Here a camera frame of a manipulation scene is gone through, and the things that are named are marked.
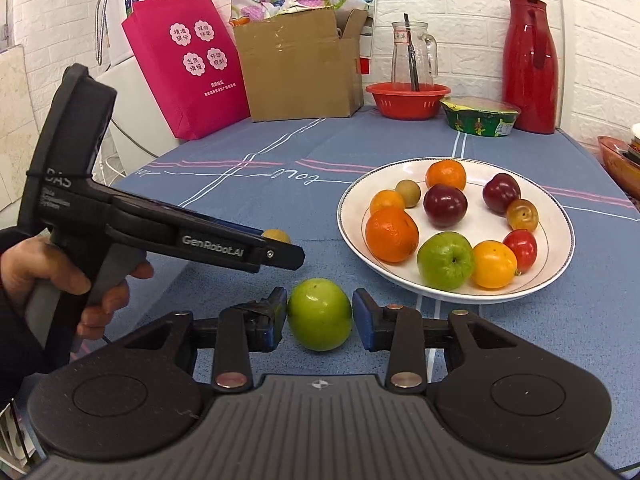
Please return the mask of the dark plum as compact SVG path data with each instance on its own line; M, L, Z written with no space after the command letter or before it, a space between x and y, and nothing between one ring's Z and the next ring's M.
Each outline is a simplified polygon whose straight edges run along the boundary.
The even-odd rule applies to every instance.
M459 223L468 210L468 200L458 188L435 184L426 192L423 208L433 226L451 228Z
M514 200L521 197L521 189L514 177L499 172L483 188L483 200L495 214L505 214Z

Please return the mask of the red thermos jug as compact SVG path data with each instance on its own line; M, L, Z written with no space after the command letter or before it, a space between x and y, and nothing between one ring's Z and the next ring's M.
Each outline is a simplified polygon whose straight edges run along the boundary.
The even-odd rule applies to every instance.
M559 64L547 3L509 0L502 61L502 99L520 110L515 127L539 134L555 129Z

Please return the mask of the orange tangerine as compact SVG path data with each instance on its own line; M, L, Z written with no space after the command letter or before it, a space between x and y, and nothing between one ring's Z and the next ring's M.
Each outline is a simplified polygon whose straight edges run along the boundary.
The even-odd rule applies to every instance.
M419 245L416 222L403 209L383 208L369 218L364 238L370 253L387 263L406 261Z
M428 167L425 183L428 188L442 184L463 191L466 185L466 171L457 159L441 159Z

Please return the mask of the glass pitcher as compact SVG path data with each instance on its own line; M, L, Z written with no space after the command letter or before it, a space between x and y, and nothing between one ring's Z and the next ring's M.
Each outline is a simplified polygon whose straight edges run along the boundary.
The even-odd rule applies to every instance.
M427 22L405 15L402 21L393 22L393 36L392 83L410 90L431 87L438 75L437 41Z

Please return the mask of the brown longan front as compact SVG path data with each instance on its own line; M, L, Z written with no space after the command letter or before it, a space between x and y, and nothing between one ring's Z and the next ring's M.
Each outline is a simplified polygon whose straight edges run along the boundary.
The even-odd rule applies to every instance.
M278 242L291 244L291 237L287 232L279 229L268 229L262 232L262 237L269 238L270 240L277 240Z

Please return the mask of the blue checked tablecloth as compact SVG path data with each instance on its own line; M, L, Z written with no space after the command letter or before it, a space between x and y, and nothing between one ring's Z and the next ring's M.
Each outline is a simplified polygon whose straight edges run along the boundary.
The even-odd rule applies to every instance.
M295 244L266 240L259 230L223 226L184 209L95 185L90 166L111 112L52 110L36 148L20 227L40 222L103 294L149 252L257 272L268 263L296 269ZM549 285L570 263L572 224L543 188L516 175L542 214L544 254L532 287L505 294L444 292L420 283L414 260L397 265L370 251L369 197L393 174L426 171L417 158L373 169L344 192L335 222L349 249L371 269L445 300L525 296ZM326 378L250 377L249 351L273 351L286 318L286 290L235 304L218 318L193 321L174 312L52 372L29 399L29 415L49 458L25 479L621 479L591 452L611 403L589 373L465 310L446 320L390 304L380 307L358 288L355 324L368 351L392 350L384 386L374 375ZM432 385L427 394L425 343L469 350L496 370ZM188 375L198 348L222 350L222 366L239 385L207 385Z

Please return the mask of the yellow orange fruit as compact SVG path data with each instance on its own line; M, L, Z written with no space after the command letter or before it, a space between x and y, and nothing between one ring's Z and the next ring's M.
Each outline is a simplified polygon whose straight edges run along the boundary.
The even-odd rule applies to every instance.
M484 289L500 289L509 285L518 270L514 252L498 240L484 240L473 248L475 262L473 283Z

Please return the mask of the small orange kumquat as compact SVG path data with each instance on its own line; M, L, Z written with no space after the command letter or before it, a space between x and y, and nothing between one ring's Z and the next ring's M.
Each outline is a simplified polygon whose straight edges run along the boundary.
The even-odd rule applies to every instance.
M404 210L405 201L402 195L395 190L382 190L377 192L370 201L370 214L375 214L386 208Z

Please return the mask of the black straw in pitcher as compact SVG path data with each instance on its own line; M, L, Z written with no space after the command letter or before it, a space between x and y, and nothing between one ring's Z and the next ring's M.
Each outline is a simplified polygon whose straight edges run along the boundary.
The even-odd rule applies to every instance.
M412 91L420 90L420 81L418 75L418 68L416 67L416 49L414 48L411 36L410 18L407 13L404 14L407 44L408 44L408 64L410 74L410 84Z

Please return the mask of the brownish plum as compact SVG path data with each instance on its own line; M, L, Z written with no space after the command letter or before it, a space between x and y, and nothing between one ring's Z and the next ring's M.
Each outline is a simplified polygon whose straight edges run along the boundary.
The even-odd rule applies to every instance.
M539 222L538 210L529 200L518 198L506 208L506 222L512 231L535 232Z

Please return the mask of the red cherry tomato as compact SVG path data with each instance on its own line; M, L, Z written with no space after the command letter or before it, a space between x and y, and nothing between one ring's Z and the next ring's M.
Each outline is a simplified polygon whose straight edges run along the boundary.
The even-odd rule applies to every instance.
M531 232L524 229L511 231L502 242L515 255L518 274L526 273L536 262L538 247L536 238Z

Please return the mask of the red plastic basket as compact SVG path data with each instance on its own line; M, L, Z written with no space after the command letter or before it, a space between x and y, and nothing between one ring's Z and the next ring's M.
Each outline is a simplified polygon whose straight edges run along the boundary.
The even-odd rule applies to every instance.
M419 84L412 90L411 84L377 82L368 84L366 91L373 96L382 116L399 120L425 120L437 115L440 100L451 92L442 84Z

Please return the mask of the brown longan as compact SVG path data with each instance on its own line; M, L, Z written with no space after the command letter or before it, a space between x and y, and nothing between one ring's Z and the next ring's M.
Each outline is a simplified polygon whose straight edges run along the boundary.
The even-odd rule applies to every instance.
M420 185L409 179L399 181L395 186L395 191L402 197L406 209L415 207L422 196Z
M291 244L291 237L287 232L279 229L268 229L262 232L262 237L269 238L270 240L277 240L278 242Z

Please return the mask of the small green apple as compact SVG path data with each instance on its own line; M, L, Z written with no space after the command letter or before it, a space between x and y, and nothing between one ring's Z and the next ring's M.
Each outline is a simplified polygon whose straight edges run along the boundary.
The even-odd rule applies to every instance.
M337 284L326 278L310 278L292 290L288 325L307 350L332 351L341 347L352 331L352 304Z

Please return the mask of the brown longan back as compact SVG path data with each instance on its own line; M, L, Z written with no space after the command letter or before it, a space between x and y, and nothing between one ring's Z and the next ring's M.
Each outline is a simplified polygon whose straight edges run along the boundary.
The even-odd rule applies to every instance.
M406 209L415 207L422 196L420 185L409 179L399 181L395 186L395 191L402 197Z

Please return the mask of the white appliance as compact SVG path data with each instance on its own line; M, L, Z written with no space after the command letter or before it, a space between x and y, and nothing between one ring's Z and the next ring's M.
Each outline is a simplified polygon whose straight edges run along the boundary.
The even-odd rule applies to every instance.
M117 91L108 132L124 174L132 174L180 144L171 133L122 28L138 1L141 0L96 2L98 79Z

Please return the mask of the pink tote bag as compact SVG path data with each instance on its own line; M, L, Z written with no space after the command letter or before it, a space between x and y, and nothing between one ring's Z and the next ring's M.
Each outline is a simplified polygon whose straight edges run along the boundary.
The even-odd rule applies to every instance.
M175 138L250 116L239 53L213 0L140 0L122 29Z

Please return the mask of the white ceramic plate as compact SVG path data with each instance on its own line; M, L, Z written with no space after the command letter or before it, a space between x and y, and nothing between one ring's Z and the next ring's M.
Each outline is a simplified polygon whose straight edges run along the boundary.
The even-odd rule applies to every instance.
M444 292L422 282L416 256L411 256L402 263L387 263L375 258L364 238L373 196L405 179L416 181L425 190L426 170L437 161L436 157L424 157L391 162L364 174L344 192L337 204L338 230L349 249L368 268L410 292L450 304L502 304L514 301L546 288L566 271L572 262L576 246L570 217L544 188L513 171L510 175L518 182L522 196L538 210L539 222L534 232L538 254L532 268L514 278L506 287L489 290L478 288L468 281L452 292ZM471 245L484 240L503 240L510 231L510 226L505 218L487 208L482 196L484 185L503 169L479 160L463 159L461 163L466 171L463 193L468 200L468 210L464 218L451 229L463 235Z

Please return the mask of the orange glass bowl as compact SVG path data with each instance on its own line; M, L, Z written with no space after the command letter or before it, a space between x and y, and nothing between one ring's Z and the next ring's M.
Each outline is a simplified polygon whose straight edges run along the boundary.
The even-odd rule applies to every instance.
M598 144L606 172L625 193L638 200L639 157L629 157L629 145L612 136L598 136Z

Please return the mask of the green instant noodle bowl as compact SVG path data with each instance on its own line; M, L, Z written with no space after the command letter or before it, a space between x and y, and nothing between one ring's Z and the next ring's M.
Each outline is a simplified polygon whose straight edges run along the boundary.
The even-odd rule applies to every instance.
M476 96L445 96L440 102L451 129L485 138L508 136L521 113L509 103Z

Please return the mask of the large green apple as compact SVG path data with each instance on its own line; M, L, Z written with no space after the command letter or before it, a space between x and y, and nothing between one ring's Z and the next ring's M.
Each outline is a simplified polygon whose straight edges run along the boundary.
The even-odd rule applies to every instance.
M440 232L424 242L416 255L422 282L439 290L455 290L473 274L475 259L470 242L457 232Z

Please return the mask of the brown cardboard box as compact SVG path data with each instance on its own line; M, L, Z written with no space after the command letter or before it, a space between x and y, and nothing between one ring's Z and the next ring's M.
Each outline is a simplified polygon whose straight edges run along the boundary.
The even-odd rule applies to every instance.
M368 12L343 27L331 8L287 13L233 29L253 122L346 118L363 106L360 35Z

